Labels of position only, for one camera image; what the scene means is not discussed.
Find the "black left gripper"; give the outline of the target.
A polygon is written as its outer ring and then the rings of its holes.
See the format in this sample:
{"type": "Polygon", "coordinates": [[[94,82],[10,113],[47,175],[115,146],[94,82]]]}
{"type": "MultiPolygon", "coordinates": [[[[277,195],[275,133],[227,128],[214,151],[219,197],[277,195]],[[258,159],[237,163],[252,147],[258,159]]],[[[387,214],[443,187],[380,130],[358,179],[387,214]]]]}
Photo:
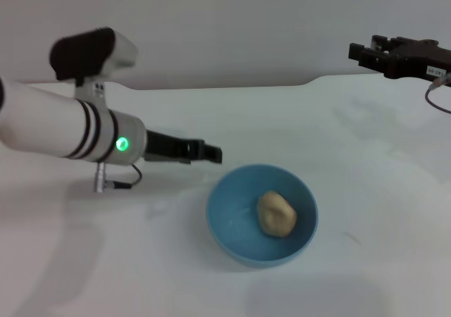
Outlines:
{"type": "Polygon", "coordinates": [[[204,140],[183,139],[148,130],[143,158],[151,162],[191,164],[192,161],[209,161],[222,164],[223,152],[204,140]]]}

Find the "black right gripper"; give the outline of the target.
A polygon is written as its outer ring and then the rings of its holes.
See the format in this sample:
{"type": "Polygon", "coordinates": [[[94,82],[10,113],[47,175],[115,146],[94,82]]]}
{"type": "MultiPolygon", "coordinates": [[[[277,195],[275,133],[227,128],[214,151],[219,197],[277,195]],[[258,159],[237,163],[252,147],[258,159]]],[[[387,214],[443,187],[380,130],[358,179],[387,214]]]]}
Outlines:
{"type": "Polygon", "coordinates": [[[348,58],[394,80],[403,77],[434,80],[450,73],[450,50],[439,47],[438,41],[432,39],[373,35],[370,47],[351,43],[348,58]]]}

